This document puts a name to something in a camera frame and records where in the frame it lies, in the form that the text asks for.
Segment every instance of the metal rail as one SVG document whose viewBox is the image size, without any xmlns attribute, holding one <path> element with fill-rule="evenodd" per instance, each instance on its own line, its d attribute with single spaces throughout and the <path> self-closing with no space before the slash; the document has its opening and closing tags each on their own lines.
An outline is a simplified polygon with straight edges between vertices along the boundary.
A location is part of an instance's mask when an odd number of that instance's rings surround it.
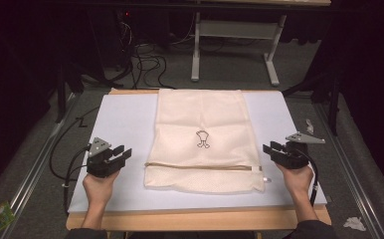
<svg viewBox="0 0 384 239">
<path fill-rule="evenodd" d="M 326 112 L 321 104 L 313 105 L 316 113 L 318 114 L 321 122 L 326 129 L 329 139 L 332 142 L 337 155 L 339 157 L 339 162 L 341 168 L 344 172 L 344 177 L 349 185 L 350 191 L 353 194 L 353 197 L 356 201 L 357 206 L 362 214 L 363 220 L 366 222 L 369 232 L 374 239 L 384 239 L 384 229 L 381 226 L 381 223 L 378 220 L 378 217 L 375 213 L 375 210 L 372 207 L 372 203 L 369 197 L 366 195 L 365 191 L 362 188 L 362 185 L 357 178 L 352 165 L 350 164 L 349 158 L 344 152 L 344 149 L 341 146 L 340 140 L 337 136 L 334 136 L 331 130 L 329 129 L 328 119 Z"/>
<path fill-rule="evenodd" d="M 43 173 L 44 167 L 47 165 L 47 161 L 50 156 L 50 151 L 53 145 L 56 143 L 56 140 L 59 136 L 60 130 L 65 125 L 65 122 L 70 114 L 71 110 L 74 108 L 76 102 L 79 99 L 78 94 L 72 93 L 68 98 L 68 110 L 63 116 L 62 120 L 55 125 L 51 134 L 49 135 L 46 143 L 41 149 L 39 155 L 37 156 L 34 165 L 31 170 L 27 173 L 24 180 L 22 181 L 19 189 L 17 190 L 15 196 L 13 197 L 10 206 L 12 211 L 15 214 L 15 220 L 3 231 L 0 232 L 0 239 L 11 238 L 10 235 L 18 222 L 19 217 L 21 216 L 25 206 L 27 205 L 28 200 L 31 197 L 31 194 L 34 191 L 34 188 L 40 179 L 40 176 Z"/>
</svg>

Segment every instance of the drawn symbol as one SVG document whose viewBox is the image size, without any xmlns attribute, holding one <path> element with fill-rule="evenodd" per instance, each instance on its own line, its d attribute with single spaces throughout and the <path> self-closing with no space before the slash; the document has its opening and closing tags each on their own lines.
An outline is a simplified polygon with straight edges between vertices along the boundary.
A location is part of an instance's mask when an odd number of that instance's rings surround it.
<svg viewBox="0 0 384 239">
<path fill-rule="evenodd" d="M 207 143 L 207 138 L 208 138 L 208 132 L 204 130 L 199 130 L 196 132 L 196 134 L 199 136 L 199 139 L 201 140 L 200 143 L 196 144 L 199 147 L 204 146 L 205 148 L 210 147 L 210 144 Z"/>
</svg>

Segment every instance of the hand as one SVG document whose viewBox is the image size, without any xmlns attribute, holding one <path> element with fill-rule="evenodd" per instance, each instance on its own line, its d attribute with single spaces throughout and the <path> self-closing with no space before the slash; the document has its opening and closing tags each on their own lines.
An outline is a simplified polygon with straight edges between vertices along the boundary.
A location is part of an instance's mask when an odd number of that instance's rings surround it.
<svg viewBox="0 0 384 239">
<path fill-rule="evenodd" d="M 112 186 L 118 173 L 119 171 L 106 178 L 87 174 L 84 178 L 83 185 L 87 193 L 89 208 L 82 225 L 83 228 L 101 229 L 105 207 L 111 198 Z"/>
<path fill-rule="evenodd" d="M 312 169 L 309 166 L 300 169 L 287 169 L 279 164 L 277 167 L 282 171 L 286 188 L 293 199 L 297 221 L 318 220 L 308 196 L 313 177 Z"/>
<path fill-rule="evenodd" d="M 309 166 L 300 169 L 287 169 L 279 164 L 277 167 L 282 171 L 285 178 L 285 185 L 291 196 L 296 194 L 305 194 L 309 191 L 313 172 Z"/>
<path fill-rule="evenodd" d="M 106 206 L 112 195 L 112 186 L 118 176 L 119 171 L 109 177 L 100 178 L 87 174 L 84 178 L 83 186 L 87 193 L 89 205 Z"/>
</svg>

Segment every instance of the white board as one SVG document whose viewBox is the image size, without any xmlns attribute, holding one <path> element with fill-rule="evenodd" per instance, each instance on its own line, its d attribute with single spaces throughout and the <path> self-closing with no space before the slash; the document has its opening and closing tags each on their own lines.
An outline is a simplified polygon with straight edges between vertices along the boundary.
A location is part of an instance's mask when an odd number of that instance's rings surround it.
<svg viewBox="0 0 384 239">
<path fill-rule="evenodd" d="M 108 95 L 101 102 L 96 125 L 90 142 L 95 137 L 111 143 L 115 148 L 124 144 L 132 148 L 132 157 L 114 183 L 113 196 L 106 211 L 153 211 L 179 209 L 220 209 L 238 207 L 265 207 L 292 205 L 284 185 L 283 175 L 263 152 L 263 144 L 270 141 L 286 143 L 286 136 L 296 133 L 285 99 L 280 92 L 244 93 L 250 118 L 260 150 L 260 160 L 266 183 L 265 192 L 251 191 L 241 194 L 196 194 L 173 190 L 147 189 L 143 185 L 144 163 L 154 138 L 154 120 L 157 94 Z M 87 174 L 80 173 L 69 212 L 86 212 L 88 200 L 82 181 Z M 326 204 L 319 187 L 315 204 Z"/>
</svg>

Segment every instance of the white fabric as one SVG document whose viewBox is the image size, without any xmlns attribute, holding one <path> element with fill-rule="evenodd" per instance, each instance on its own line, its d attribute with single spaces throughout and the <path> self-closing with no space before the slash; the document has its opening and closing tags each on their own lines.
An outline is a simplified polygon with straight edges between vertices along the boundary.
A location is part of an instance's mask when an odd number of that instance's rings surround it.
<svg viewBox="0 0 384 239">
<path fill-rule="evenodd" d="M 189 192 L 264 191 L 264 174 L 241 91 L 160 90 L 144 184 Z"/>
<path fill-rule="evenodd" d="M 360 217 L 349 217 L 347 218 L 347 221 L 344 223 L 343 227 L 350 227 L 359 231 L 366 231 L 366 227 L 362 224 L 360 219 Z"/>
</svg>

